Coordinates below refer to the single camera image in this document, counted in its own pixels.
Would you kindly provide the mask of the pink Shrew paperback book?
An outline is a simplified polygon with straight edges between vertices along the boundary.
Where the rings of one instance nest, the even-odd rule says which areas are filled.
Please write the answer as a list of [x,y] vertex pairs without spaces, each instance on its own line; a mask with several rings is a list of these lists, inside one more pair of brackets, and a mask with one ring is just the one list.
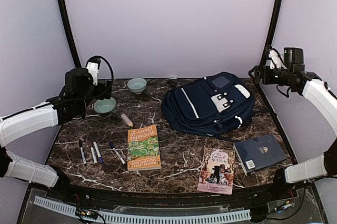
[[234,150],[205,147],[197,191],[231,195],[234,161]]

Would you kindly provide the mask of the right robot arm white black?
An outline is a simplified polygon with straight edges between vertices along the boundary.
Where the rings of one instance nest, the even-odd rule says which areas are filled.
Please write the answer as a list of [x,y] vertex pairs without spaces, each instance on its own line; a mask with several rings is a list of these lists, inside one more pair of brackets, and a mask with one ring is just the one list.
[[[256,85],[288,87],[288,92],[298,93],[309,101],[336,131],[336,95],[316,73],[305,70],[303,49],[286,47],[280,54],[268,45],[265,54],[270,63],[254,66],[249,71],[251,80]],[[269,187],[269,196],[279,200],[288,193],[290,184],[321,178],[336,178],[336,142],[318,157],[278,170],[274,184]]]

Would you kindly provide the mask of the navy blue student backpack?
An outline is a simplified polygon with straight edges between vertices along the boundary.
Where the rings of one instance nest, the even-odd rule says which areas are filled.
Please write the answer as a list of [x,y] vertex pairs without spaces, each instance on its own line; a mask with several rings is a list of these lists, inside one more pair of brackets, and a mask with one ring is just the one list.
[[254,94],[243,81],[221,72],[168,90],[161,109],[174,130],[217,137],[248,124],[254,104]]

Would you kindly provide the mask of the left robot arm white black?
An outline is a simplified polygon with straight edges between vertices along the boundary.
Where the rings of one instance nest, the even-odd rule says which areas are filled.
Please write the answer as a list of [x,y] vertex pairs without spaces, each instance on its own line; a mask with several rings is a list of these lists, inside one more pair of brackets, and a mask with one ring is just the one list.
[[74,197],[74,188],[59,168],[42,165],[7,150],[12,142],[45,128],[63,125],[86,116],[91,101],[109,98],[113,79],[99,80],[98,70],[75,68],[65,75],[60,94],[45,102],[1,118],[1,177],[53,188],[63,201]]

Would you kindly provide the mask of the orange treehouse paperback book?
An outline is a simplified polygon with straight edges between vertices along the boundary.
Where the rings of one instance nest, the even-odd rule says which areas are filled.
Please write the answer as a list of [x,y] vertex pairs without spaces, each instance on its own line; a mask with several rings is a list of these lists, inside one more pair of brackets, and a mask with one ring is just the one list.
[[161,156],[156,125],[128,130],[128,171],[155,170],[161,168]]

